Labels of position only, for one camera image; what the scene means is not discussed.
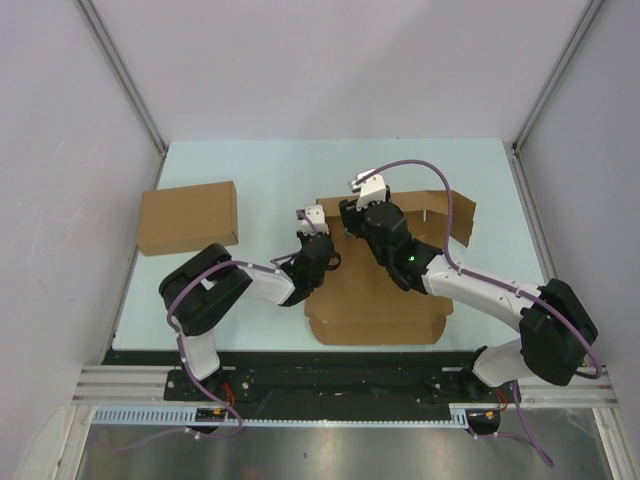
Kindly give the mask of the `aluminium corner post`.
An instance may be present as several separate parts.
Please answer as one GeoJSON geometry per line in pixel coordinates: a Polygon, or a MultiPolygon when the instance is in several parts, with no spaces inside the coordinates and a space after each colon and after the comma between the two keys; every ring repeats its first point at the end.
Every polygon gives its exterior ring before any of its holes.
{"type": "Polygon", "coordinates": [[[95,3],[91,0],[74,0],[74,5],[85,22],[91,36],[104,57],[124,97],[138,118],[146,136],[162,159],[166,158],[168,144],[164,140],[151,111],[141,95],[109,29],[95,3]]]}
{"type": "Polygon", "coordinates": [[[560,88],[562,81],[568,74],[572,63],[576,60],[592,28],[597,23],[602,9],[607,4],[608,1],[605,0],[590,0],[586,3],[559,57],[547,76],[542,89],[537,95],[533,106],[529,110],[524,123],[511,141],[511,148],[515,153],[519,153],[522,150],[533,130],[536,128],[536,125],[543,117],[545,110],[560,88]]]}

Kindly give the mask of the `folded brown cardboard box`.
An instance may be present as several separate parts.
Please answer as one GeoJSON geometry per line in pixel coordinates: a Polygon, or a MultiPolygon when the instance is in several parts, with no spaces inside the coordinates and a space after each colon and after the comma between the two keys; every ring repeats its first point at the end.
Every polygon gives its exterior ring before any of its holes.
{"type": "Polygon", "coordinates": [[[137,247],[145,256],[200,251],[213,243],[239,242],[233,182],[146,191],[142,195],[137,247]]]}

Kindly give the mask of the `brown cardboard box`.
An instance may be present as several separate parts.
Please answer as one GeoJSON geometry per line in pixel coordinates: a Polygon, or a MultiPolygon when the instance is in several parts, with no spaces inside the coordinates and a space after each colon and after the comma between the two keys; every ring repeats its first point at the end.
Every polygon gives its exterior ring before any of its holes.
{"type": "MultiPolygon", "coordinates": [[[[453,301],[402,291],[379,266],[364,239],[347,236],[339,202],[355,196],[320,198],[341,265],[327,272],[323,285],[305,301],[311,331],[324,345],[433,345],[443,334],[453,301]]],[[[476,202],[452,191],[451,236],[468,247],[476,202]]],[[[444,190],[391,193],[414,238],[443,247],[447,224],[444,190]]]]}
{"type": "Polygon", "coordinates": [[[213,243],[239,242],[233,182],[146,191],[142,195],[137,247],[145,256],[200,251],[213,243]]]}

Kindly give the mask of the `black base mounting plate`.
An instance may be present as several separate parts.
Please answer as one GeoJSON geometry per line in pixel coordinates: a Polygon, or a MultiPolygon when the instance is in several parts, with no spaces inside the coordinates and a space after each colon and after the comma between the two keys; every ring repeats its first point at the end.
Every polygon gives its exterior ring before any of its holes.
{"type": "Polygon", "coordinates": [[[286,397],[412,398],[428,404],[488,403],[521,398],[511,381],[487,387],[471,375],[472,352],[250,352],[224,351],[221,368],[194,385],[176,351],[109,350],[105,366],[168,367],[163,398],[206,401],[206,392],[235,405],[286,397]]]}

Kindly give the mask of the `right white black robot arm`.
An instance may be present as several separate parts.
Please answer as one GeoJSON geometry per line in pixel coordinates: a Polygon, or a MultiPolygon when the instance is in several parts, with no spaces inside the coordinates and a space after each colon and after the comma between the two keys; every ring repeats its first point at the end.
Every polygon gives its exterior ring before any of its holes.
{"type": "Polygon", "coordinates": [[[403,291],[440,296],[490,315],[519,335],[498,347],[481,347],[461,371],[463,394],[484,401],[505,383],[536,376],[564,387],[598,331],[572,288],[553,278],[543,286],[493,279],[453,266],[445,250],[413,237],[401,209],[390,201],[358,207],[339,203],[348,234],[366,241],[376,262],[403,291]]]}

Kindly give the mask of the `left aluminium corner post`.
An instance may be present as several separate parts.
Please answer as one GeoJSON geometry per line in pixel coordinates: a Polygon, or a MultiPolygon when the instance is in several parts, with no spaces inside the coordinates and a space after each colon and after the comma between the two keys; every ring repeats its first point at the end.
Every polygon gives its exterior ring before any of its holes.
{"type": "Polygon", "coordinates": [[[95,3],[91,0],[74,0],[74,5],[85,22],[91,36],[104,57],[124,97],[138,118],[146,136],[162,159],[166,158],[168,144],[164,140],[151,111],[141,95],[109,29],[95,3]]]}

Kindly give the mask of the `right aluminium corner post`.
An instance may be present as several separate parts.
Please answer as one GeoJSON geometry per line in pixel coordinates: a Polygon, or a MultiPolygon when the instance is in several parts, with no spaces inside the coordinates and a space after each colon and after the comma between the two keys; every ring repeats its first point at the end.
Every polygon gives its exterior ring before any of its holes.
{"type": "Polygon", "coordinates": [[[547,76],[542,89],[537,95],[533,106],[529,110],[524,123],[511,141],[511,148],[515,153],[519,153],[522,150],[533,130],[536,128],[536,125],[543,117],[545,110],[560,88],[562,81],[568,74],[572,63],[576,60],[592,28],[597,23],[602,9],[607,4],[608,1],[605,0],[590,0],[586,3],[559,57],[547,76]]]}

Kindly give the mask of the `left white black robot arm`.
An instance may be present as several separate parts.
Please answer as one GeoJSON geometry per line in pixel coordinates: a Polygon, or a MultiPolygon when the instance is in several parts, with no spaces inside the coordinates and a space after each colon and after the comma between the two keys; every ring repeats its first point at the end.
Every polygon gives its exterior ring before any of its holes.
{"type": "Polygon", "coordinates": [[[158,292],[187,373],[185,385],[197,398],[210,399],[220,390],[215,328],[239,300],[295,306],[323,285],[327,272],[340,266],[326,224],[301,229],[296,236],[299,251],[277,259],[272,267],[235,259],[226,247],[214,243],[161,281],[158,292]]]}

